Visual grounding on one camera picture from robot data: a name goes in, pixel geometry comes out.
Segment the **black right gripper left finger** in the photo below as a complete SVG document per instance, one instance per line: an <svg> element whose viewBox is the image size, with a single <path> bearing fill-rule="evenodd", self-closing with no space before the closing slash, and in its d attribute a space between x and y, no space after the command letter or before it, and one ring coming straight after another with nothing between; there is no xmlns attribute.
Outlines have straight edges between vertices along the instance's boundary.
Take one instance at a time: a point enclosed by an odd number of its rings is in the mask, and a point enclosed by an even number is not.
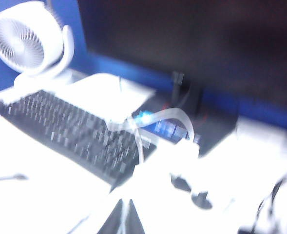
<svg viewBox="0 0 287 234"><path fill-rule="evenodd" d="M119 230L121 224L121 216L122 216L122 208L123 208L123 201L120 199L99 231L98 234L116 234Z"/></svg>

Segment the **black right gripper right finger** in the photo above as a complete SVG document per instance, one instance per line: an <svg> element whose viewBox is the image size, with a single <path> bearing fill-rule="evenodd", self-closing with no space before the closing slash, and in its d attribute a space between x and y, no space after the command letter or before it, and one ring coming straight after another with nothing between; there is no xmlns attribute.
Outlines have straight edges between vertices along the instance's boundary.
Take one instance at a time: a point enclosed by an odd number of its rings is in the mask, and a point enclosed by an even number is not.
<svg viewBox="0 0 287 234"><path fill-rule="evenodd" d="M126 217L126 234L145 234L132 199L129 201L128 214Z"/></svg>

